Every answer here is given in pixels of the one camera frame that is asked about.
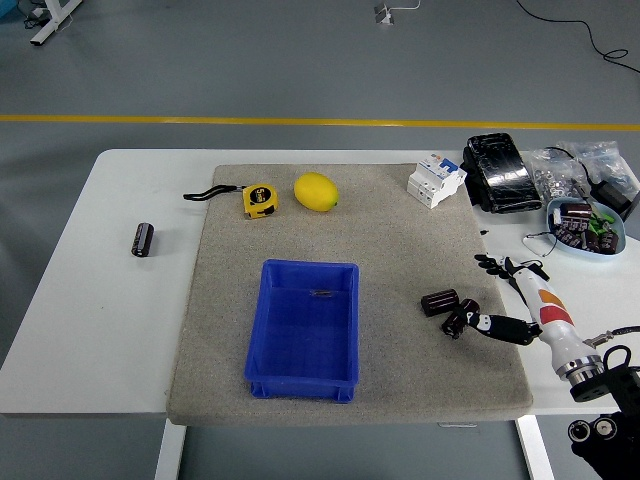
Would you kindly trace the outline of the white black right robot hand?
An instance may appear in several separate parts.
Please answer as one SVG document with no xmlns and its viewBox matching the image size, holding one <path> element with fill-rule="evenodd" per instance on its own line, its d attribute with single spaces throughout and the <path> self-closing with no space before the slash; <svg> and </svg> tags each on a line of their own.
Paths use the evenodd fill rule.
<svg viewBox="0 0 640 480">
<path fill-rule="evenodd" d="M 528 345 L 538 338 L 551 350 L 551 365 L 562 380 L 584 374 L 594 376 L 603 369 L 596 349 L 579 336 L 571 315 L 548 283 L 549 276 L 536 261 L 517 262 L 509 257 L 476 254 L 474 259 L 487 274 L 509 282 L 527 306 L 532 321 L 510 317 L 467 315 L 467 324 L 485 336 Z"/>
</svg>

